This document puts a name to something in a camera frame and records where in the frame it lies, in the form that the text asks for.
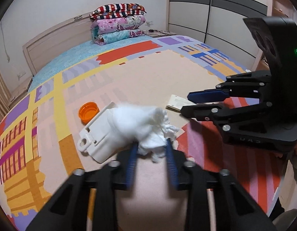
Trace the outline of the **white plastic container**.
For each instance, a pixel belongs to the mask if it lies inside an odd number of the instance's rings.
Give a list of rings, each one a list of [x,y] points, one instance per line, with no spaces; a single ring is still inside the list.
[[[135,141],[135,138],[122,134],[117,128],[114,116],[118,109],[118,106],[111,102],[79,132],[77,149],[99,164]]]

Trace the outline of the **wooden headboard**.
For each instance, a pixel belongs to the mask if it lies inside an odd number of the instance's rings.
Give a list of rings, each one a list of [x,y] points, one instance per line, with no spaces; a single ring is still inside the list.
[[[91,40],[90,15],[82,14],[40,33],[23,45],[30,71],[36,75],[63,52]]]

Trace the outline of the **orange bottle cap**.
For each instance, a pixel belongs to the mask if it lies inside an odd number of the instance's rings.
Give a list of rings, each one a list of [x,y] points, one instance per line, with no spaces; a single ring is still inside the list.
[[[88,124],[99,113],[99,107],[95,102],[87,102],[83,104],[78,112],[81,122]]]

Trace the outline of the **striped folded quilt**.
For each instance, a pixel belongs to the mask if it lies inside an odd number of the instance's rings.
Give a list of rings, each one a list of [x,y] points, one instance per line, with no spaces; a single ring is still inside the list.
[[[145,8],[136,3],[107,4],[98,7],[90,14],[90,20],[125,18],[134,15],[144,15]]]

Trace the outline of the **wooden nightstand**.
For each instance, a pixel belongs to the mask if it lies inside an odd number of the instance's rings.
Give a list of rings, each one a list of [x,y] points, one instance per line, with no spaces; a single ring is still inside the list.
[[[33,77],[30,76],[24,82],[22,82],[13,92],[11,92],[11,97],[9,99],[8,106],[13,108],[19,101],[21,101],[29,90],[30,85],[32,84]]]
[[[165,31],[165,30],[148,29],[144,31],[144,35],[152,38],[160,38],[160,37],[174,36],[177,34],[170,31]]]

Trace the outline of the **beige curtain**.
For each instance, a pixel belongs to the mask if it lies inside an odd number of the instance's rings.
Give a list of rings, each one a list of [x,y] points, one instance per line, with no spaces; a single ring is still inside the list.
[[[2,75],[0,73],[0,121],[6,116],[6,114],[10,111],[9,103],[10,103],[11,93],[6,86]]]

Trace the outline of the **wardrobe with grey stripe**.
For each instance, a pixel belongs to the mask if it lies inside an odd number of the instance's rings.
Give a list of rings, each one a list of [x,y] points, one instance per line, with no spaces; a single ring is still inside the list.
[[[168,29],[255,70],[262,51],[243,20],[271,13],[271,0],[169,0]]]

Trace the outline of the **teal folded quilt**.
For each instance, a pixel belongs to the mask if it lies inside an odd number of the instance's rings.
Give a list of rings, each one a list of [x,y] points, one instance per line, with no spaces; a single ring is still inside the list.
[[[122,30],[101,35],[98,35],[96,30],[91,30],[92,41],[98,45],[106,45],[120,40],[140,37],[142,35],[145,34],[144,31],[140,29]]]

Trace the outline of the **white tissue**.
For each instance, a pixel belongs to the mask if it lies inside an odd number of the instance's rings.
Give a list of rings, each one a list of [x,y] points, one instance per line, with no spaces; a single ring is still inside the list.
[[[122,134],[135,138],[138,142],[137,153],[151,155],[154,163],[159,163],[166,156],[167,140],[176,139],[179,128],[169,121],[167,111],[155,106],[132,104],[118,105],[114,120]]]

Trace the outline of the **colourful patterned foam mat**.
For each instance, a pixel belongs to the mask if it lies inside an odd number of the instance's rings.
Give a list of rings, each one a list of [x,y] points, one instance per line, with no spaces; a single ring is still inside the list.
[[[50,65],[50,77],[20,100],[0,124],[0,205],[18,230],[77,168],[94,171],[121,144],[138,141],[135,187],[118,193],[121,230],[182,230],[186,198],[167,185],[161,149],[173,147],[202,168],[227,168],[271,213],[282,180],[269,152],[222,143],[210,121],[166,110],[172,95],[213,88],[245,67],[182,35],[145,37],[119,46],[87,43]]]

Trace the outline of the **left wooden nightstand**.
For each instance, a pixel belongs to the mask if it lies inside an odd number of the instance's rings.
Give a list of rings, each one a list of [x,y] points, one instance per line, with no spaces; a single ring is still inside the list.
[[[32,84],[33,77],[30,76],[24,82],[22,82],[13,92],[11,92],[11,97],[9,99],[8,106],[13,108],[19,101],[21,101],[29,90],[30,85]]]

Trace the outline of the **pink floral folded quilt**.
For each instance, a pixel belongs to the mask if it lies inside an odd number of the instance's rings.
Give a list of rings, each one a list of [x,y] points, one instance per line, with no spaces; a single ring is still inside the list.
[[[122,30],[134,30],[146,22],[143,15],[128,16],[123,18],[95,20],[91,24],[92,35],[102,35]]]

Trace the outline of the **wooden bookshelf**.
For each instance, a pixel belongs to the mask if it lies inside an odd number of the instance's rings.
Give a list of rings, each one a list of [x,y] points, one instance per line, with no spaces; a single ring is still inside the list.
[[[267,16],[287,17],[297,24],[297,10],[290,0],[267,0]],[[263,59],[263,51],[259,50],[251,70],[268,70],[268,64]]]

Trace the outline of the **right wooden nightstand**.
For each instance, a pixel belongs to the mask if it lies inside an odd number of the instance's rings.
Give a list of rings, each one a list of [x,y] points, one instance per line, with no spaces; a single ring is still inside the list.
[[[152,38],[160,38],[160,37],[174,36],[177,34],[170,31],[165,31],[165,30],[148,29],[144,31],[144,35]]]

